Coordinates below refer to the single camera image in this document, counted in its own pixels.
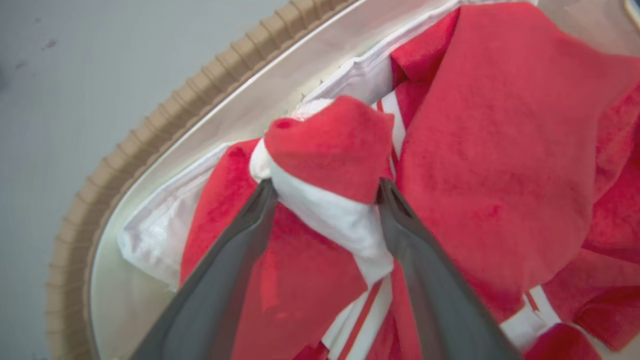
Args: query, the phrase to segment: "gray floor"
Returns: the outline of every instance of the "gray floor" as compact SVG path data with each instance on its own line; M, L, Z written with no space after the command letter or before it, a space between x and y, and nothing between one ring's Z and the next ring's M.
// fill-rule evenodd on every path
M0 0L0 357L48 359L47 265L100 159L286 0Z

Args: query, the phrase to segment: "clothing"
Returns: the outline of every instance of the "clothing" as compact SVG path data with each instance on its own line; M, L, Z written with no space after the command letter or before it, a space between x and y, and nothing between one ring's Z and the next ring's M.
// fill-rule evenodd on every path
M623 347L640 329L640 210L627 200L640 183L640 61L598 53L522 3L463 6L391 59L401 117L339 97L265 134L281 203L234 359L331 359L324 339L340 315L386 279L392 299L367 358L420 358L402 270L373 216L380 177L396 180L511 340L532 345L528 359L564 356L548 351L558 339L597 358L561 322ZM258 142L231 146L211 174L182 281L255 189Z

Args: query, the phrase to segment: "beige container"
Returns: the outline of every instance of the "beige container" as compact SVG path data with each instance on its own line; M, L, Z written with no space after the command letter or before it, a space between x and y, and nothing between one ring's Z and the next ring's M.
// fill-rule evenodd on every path
M260 136L347 59L449 2L294 0L187 79L102 160L62 222L47 283L52 358L124 359L171 299L122 259L115 241L146 196L218 144ZM603 51L640 55L619 1L541 0L540 7ZM640 343L626 352L640 357Z

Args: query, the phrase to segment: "white stripe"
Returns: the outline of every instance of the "white stripe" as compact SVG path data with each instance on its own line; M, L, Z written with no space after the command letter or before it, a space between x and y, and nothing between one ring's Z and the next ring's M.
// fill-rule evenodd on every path
M538 336L562 322L549 303L542 286L536 286L529 290L529 293L539 311L534 310L529 299L523 296L525 306L500 324L507 338L520 350L526 350L533 345Z
M363 360L367 357L367 354L373 346L373 342L376 340L378 331L385 321L385 317L387 317L391 300L393 300L391 278L386 276L382 280L380 291L374 299L367 318L362 324L358 337L356 337L353 347L349 355L347 355L347 360Z
M402 120L402 114L400 113L400 107L398 106L398 100L395 91L382 98L382 107L385 109L385 113L394 114L394 129L392 133L392 141L394 143L394 150L396 150L396 155L398 159L400 159L400 152L402 150L404 137L406 136L406 129L404 128L404 122Z
M342 352L342 349L344 349L344 345L347 343L349 335L353 330L353 326L356 324L356 321L358 321L358 317L360 317L360 313L362 312L364 303L367 302L367 297L369 297L370 293L371 289L367 290L364 294L362 294L348 306L351 307L351 311L349 311L349 314L345 318L344 323L340 328L340 332L335 338L332 346L329 346L329 344L325 343L323 337L323 343L329 349L329 360L336 360L340 356L340 353Z

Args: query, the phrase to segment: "red cloth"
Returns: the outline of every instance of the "red cloth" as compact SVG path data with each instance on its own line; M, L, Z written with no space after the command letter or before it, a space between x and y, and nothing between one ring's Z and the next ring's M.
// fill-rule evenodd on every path
M547 283L561 318L623 346L640 327L637 288L618 287L640 279L640 176L637 157L630 158L640 61L594 51L529 4L503 3L463 6L394 51L392 62L408 125L397 185L495 319L516 313L525 291ZM388 119L354 99L316 116L276 121L265 136L268 150L300 179L371 201L391 152ZM255 188L253 146L229 149L212 173L182 280ZM234 358L290 359L315 348L364 288L351 254L279 205L253 269ZM369 357L416 359L399 266L392 288ZM553 344L554 333L542 340Z
M621 213L597 206L606 220L591 234L610 236L587 246L637 255L639 205L625 198L640 183L625 166L640 111L637 59L598 53L533 6L504 3L450 13L392 60L399 88L429 88L409 120L398 186L496 320L578 253L595 200ZM623 168L628 178L615 183ZM640 279L638 268L617 269L602 286ZM640 325L628 323L626 339Z
M538 338L525 354L525 359L600 360L600 355L578 329L559 323Z

